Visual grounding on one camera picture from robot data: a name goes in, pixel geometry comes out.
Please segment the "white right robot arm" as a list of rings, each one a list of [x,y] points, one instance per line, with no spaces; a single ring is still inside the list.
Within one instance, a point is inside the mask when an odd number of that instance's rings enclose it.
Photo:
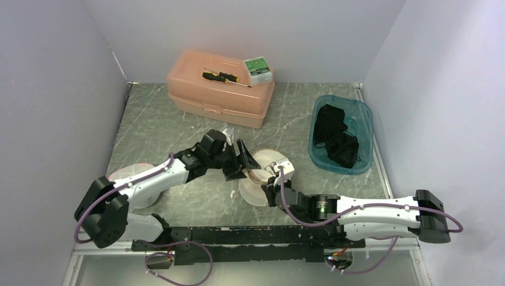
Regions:
[[[343,247],[365,238],[416,237],[431,244],[451,241],[443,202],[425,189],[413,196],[363,199],[343,195],[305,195],[291,189],[291,182],[276,185],[270,179],[261,186],[270,207],[278,207],[305,227],[328,231],[329,242]]]

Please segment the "white mesh laundry bag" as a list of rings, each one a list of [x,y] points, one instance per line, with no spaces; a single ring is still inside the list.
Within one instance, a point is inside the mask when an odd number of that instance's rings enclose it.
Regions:
[[[260,149],[252,156],[260,164],[261,169],[248,170],[245,172],[247,177],[238,181],[239,193],[250,205],[266,207],[267,200],[261,189],[261,185],[267,184],[267,181],[270,178],[275,179],[275,174],[272,170],[272,163],[287,157],[282,153],[269,148]]]

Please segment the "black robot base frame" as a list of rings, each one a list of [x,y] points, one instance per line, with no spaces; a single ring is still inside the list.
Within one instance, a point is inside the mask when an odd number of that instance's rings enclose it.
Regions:
[[[176,266],[209,262],[303,260],[322,262],[332,250],[364,248],[365,241],[350,241],[332,226],[169,226],[146,244],[143,229],[127,228],[122,238],[133,251],[168,250]]]

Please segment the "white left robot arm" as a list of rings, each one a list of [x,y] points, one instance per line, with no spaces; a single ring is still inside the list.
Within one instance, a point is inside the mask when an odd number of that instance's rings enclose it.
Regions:
[[[233,181],[260,167],[243,140],[233,143],[226,133],[211,129],[192,147],[171,153],[149,170],[118,181],[105,176],[94,180],[74,213],[74,241],[106,248],[125,238],[164,250],[172,239],[170,225],[159,214],[143,216],[133,209],[150,206],[163,191],[202,177],[209,169],[221,170],[226,181]]]

